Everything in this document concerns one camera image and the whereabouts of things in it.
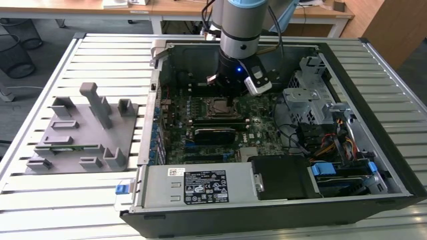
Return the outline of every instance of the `black trash bin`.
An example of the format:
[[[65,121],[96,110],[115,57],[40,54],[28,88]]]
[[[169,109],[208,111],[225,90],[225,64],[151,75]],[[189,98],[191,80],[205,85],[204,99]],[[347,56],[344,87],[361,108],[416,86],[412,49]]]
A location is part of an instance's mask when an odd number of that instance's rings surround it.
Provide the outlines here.
[[[31,19],[7,18],[0,21],[0,25],[7,32],[19,36],[20,44],[27,49],[36,49],[43,45],[43,41]]]
[[[0,35],[0,69],[12,79],[25,77],[36,70],[20,38],[12,34]]]

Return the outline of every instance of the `green circuit board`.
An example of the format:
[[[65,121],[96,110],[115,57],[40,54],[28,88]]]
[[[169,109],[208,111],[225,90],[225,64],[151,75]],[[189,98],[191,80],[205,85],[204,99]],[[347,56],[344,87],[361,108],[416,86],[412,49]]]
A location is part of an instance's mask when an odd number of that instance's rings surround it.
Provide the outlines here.
[[[221,117],[221,110],[216,106],[224,107],[220,97],[191,97],[176,94],[173,101],[168,105],[165,118],[165,132],[168,141],[165,144],[165,163],[189,164],[189,156],[219,156],[223,155],[223,162],[240,162],[240,148],[256,147],[257,155],[281,155],[284,147],[280,136],[271,117],[275,105],[275,95],[260,97],[241,96],[233,100],[233,114],[231,122],[212,117],[216,112]],[[205,128],[232,128],[236,129],[235,141],[228,145],[195,145],[193,137],[196,129]]]

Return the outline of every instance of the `power supply label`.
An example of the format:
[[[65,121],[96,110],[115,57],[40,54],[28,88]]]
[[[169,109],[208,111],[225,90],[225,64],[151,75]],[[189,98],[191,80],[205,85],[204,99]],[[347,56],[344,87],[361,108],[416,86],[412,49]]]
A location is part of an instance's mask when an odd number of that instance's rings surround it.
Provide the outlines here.
[[[184,203],[228,203],[225,170],[187,171],[184,173]]]

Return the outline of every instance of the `blue latch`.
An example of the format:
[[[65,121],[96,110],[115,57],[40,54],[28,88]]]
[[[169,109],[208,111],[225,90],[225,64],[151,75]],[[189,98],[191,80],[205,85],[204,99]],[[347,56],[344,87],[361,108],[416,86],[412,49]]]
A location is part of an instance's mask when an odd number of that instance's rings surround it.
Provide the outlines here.
[[[123,194],[129,194],[129,185],[117,185],[115,186],[115,194],[116,195],[123,195]]]
[[[375,165],[375,162],[369,161],[367,163],[367,165],[368,165],[368,168],[371,169],[372,173],[375,173],[379,170],[376,165]]]
[[[311,166],[312,174],[317,175],[335,175],[336,171],[333,168],[332,163],[329,162],[320,162]]]

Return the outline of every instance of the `metal grating table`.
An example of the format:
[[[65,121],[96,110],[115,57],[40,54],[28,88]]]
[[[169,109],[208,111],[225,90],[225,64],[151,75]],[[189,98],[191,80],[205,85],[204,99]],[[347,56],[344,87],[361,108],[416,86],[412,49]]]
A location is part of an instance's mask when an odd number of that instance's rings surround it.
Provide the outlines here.
[[[193,35],[87,34],[75,38],[0,163],[0,239],[141,240],[113,208],[115,186],[136,176],[149,80],[151,42],[201,40]],[[427,186],[427,110],[368,43],[357,39],[285,38],[284,42],[325,42],[381,122],[398,149]],[[127,172],[23,175],[33,145],[40,141],[53,111],[53,97],[80,96],[83,82],[95,82],[111,103],[129,98],[139,104]],[[340,99],[340,89],[333,87]],[[427,201],[376,214],[356,224],[196,239],[427,239]]]

